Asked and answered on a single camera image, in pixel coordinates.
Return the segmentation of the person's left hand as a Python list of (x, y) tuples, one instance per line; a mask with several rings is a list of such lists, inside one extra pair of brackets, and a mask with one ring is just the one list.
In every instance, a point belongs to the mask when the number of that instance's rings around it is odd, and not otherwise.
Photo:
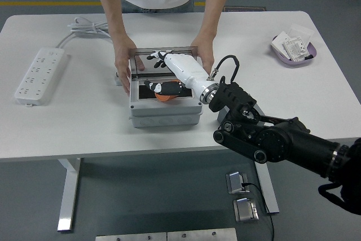
[(211, 73), (214, 64), (213, 40), (214, 38), (198, 35), (191, 43), (191, 46), (197, 47), (197, 56), (201, 59), (202, 67), (207, 74)]

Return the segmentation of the person's right hand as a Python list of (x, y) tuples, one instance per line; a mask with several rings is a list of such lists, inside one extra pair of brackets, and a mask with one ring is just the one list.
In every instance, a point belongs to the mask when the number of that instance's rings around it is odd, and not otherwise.
[(117, 69), (118, 77), (122, 83), (122, 87), (127, 96), (130, 95), (130, 81), (131, 72), (129, 68), (129, 50), (136, 49), (133, 40), (124, 33), (116, 34), (112, 37), (113, 47), (115, 51), (115, 67)]

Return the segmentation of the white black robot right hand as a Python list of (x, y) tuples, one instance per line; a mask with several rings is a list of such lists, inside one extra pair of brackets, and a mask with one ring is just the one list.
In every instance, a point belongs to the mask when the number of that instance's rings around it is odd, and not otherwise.
[(209, 104), (219, 88), (219, 84), (212, 81), (202, 65), (190, 55), (154, 51), (147, 59), (158, 59), (155, 68), (168, 67), (180, 81), (179, 86), (192, 89), (203, 104)]

